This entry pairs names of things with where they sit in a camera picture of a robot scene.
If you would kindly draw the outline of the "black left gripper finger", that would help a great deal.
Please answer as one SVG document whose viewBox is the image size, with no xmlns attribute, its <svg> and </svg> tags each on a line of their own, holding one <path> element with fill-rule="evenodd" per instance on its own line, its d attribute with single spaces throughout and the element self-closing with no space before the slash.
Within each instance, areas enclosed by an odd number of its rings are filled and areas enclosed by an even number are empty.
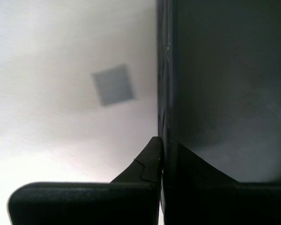
<svg viewBox="0 0 281 225">
<path fill-rule="evenodd" d="M 163 142 L 153 137 L 109 183 L 30 183 L 9 198 L 14 225 L 156 225 Z"/>
<path fill-rule="evenodd" d="M 243 183 L 178 146 L 177 225 L 281 225 L 281 183 Z"/>
</svg>

